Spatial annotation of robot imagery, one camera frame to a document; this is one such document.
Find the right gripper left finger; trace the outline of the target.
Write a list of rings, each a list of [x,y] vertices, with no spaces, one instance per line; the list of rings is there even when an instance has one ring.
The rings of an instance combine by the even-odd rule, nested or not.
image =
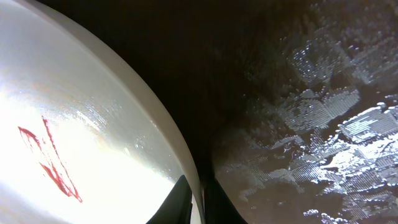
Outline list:
[[[181,175],[147,224],[190,224],[192,206],[192,190],[186,177]]]

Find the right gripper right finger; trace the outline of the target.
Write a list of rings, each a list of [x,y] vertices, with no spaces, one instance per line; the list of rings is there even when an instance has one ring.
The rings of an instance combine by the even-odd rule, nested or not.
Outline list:
[[[247,224],[216,179],[209,179],[204,189],[206,224]]]

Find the white plate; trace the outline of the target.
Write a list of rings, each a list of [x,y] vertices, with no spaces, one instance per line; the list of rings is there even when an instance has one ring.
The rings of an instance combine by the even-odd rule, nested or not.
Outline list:
[[[1,2],[1,222],[147,223],[197,170],[145,81],[91,32],[37,1]]]

